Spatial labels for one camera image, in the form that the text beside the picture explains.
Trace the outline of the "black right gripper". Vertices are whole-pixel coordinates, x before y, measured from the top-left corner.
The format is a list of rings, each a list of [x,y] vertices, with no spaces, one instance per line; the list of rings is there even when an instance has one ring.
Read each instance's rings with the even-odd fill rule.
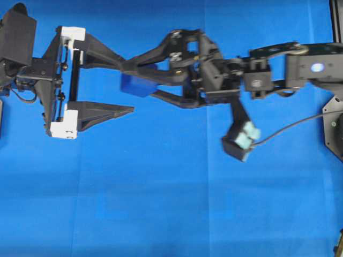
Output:
[[[171,70],[156,70],[151,65],[169,58],[171,35],[168,34],[154,49],[122,63],[122,73],[147,80],[174,80]],[[224,59],[217,44],[200,33],[198,39],[199,66],[196,77],[183,87],[178,96],[157,90],[151,97],[181,109],[196,109],[206,105],[230,104],[241,96],[241,78],[244,73],[242,58]]]

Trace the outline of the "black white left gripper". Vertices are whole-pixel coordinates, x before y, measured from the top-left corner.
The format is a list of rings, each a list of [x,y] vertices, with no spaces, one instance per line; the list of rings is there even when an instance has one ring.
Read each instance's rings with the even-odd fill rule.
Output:
[[[48,49],[34,64],[39,65],[39,77],[34,85],[43,106],[44,129],[48,136],[76,139],[77,131],[85,131],[110,119],[133,113],[135,108],[124,105],[89,101],[69,101],[61,90],[63,72],[68,68],[68,54],[81,68],[123,70],[126,61],[105,44],[86,33],[82,27],[59,26]]]

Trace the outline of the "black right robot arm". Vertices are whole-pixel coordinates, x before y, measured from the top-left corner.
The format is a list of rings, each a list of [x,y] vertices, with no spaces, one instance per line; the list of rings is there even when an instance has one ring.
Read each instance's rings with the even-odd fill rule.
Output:
[[[342,99],[342,44],[293,41],[226,59],[201,30],[178,29],[156,48],[125,61],[122,72],[159,85],[181,86],[180,96],[157,89],[152,95],[184,109],[231,104],[242,90],[253,99],[290,97],[308,82]]]

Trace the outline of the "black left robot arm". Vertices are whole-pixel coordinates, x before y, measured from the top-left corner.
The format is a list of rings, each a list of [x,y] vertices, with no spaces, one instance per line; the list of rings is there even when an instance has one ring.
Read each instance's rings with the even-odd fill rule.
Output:
[[[79,132],[111,119],[131,114],[125,105],[78,101],[79,78],[86,57],[104,60],[111,51],[82,27],[56,28],[41,57],[33,56],[35,26],[1,28],[1,95],[28,91],[43,107],[43,128],[52,138],[74,140]]]

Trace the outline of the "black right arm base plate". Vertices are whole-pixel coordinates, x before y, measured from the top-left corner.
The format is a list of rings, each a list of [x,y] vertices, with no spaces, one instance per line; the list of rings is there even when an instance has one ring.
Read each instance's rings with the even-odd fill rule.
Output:
[[[342,161],[342,100],[334,96],[322,108],[326,147]]]

